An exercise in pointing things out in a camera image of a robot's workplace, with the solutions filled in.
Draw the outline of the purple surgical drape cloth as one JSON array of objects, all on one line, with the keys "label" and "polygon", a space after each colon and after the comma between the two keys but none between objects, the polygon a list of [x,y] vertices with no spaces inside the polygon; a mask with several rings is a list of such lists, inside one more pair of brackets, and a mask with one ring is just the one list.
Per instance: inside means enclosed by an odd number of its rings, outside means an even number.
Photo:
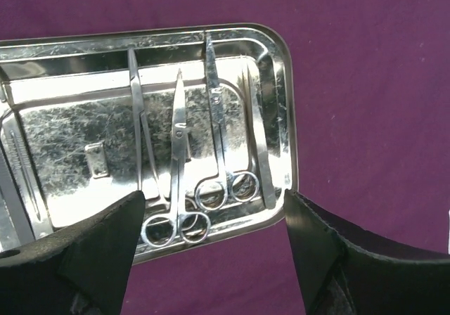
[{"label": "purple surgical drape cloth", "polygon": [[241,22],[289,47],[301,193],[446,252],[449,0],[1,0],[2,39]]}]

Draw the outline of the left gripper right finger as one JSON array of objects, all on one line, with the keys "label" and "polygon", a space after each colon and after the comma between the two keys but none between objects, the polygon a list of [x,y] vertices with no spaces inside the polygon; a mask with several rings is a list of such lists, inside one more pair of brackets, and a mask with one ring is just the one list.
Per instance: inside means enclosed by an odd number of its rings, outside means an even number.
[{"label": "left gripper right finger", "polygon": [[286,190],[283,210],[307,314],[448,314],[449,255],[367,231]]}]

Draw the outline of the stainless steel instrument tray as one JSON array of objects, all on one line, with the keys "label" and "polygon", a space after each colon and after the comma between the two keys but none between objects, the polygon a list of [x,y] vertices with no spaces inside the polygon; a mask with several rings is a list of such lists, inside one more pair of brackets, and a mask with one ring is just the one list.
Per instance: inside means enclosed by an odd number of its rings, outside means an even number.
[{"label": "stainless steel instrument tray", "polygon": [[[215,211],[194,201],[200,180],[217,175],[204,71],[209,32],[223,87],[232,171],[259,179],[248,83],[257,87],[276,207],[264,205],[261,186],[249,202],[228,201]],[[143,149],[138,189],[133,105],[127,51],[133,49],[159,183]],[[281,220],[283,196],[297,185],[297,138],[292,63],[285,42],[256,24],[185,27],[87,36],[18,39],[1,43],[1,250],[38,240],[86,219],[132,191],[146,199],[143,222],[168,210],[171,130],[176,77],[186,96],[186,209],[204,212],[210,232],[198,244],[179,236],[151,248],[139,236],[135,261],[256,231]]]}]

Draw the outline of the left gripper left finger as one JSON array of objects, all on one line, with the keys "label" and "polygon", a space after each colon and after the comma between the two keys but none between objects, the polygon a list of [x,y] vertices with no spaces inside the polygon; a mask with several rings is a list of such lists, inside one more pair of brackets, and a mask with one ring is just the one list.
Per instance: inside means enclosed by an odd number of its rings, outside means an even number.
[{"label": "left gripper left finger", "polygon": [[2,314],[119,314],[143,222],[140,191],[1,253]]}]

